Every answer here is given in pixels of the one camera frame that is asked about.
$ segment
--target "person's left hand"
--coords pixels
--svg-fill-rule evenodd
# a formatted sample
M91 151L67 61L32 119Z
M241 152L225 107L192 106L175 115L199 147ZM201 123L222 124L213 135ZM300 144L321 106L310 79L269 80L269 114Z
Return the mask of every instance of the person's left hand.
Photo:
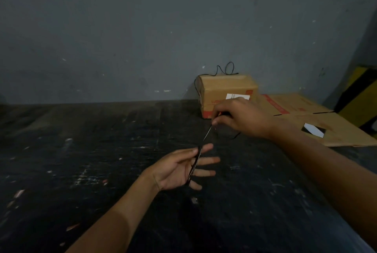
M202 154L212 150L213 144L206 144L202 148ZM176 150L162 157L155 164L144 170L145 174L153 177L158 190L169 190L186 184L191 165L195 161L198 148ZM219 157L199 158L197 165L209 165L218 163ZM195 169L194 176L214 176L214 170ZM201 190L202 186L190 181L189 185L194 190Z

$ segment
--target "yellow stripe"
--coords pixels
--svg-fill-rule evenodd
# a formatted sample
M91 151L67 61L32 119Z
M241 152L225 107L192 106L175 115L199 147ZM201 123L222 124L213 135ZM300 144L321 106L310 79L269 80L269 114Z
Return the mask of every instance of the yellow stripe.
M360 76L362 76L363 73L365 73L365 71L367 70L368 68L365 68L363 66L357 66L354 70L354 72L352 73L352 75L350 76L350 78L348 79L348 82L347 82L347 88L349 88L351 86L351 84L353 84L356 79L358 79Z
M339 115L360 127L376 116L377 112L377 80L346 105Z

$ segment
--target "person's right arm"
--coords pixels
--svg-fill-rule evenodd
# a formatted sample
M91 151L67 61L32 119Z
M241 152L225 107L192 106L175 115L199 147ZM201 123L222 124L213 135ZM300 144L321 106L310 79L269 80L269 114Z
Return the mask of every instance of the person's right arm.
M229 112L232 117L218 116ZM330 204L377 250L377 175L306 136L289 122L266 114L243 98L214 107L212 124L270 139L311 179Z

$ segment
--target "yellow and black striped pillar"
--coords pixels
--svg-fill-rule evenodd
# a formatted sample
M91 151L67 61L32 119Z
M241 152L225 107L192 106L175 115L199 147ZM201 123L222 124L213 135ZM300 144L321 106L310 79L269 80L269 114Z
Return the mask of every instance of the yellow and black striped pillar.
M358 66L348 80L334 111L377 138L377 68Z

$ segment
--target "scratched black surface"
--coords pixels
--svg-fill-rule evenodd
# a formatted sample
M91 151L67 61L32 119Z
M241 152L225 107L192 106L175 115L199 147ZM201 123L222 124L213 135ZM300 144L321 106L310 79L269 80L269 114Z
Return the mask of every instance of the scratched black surface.
M196 101L0 112L1 252L64 252L143 169L209 126ZM373 252L278 147L219 131L208 137L216 176L195 177L200 192L159 193L129 252ZM376 147L336 150L377 172Z

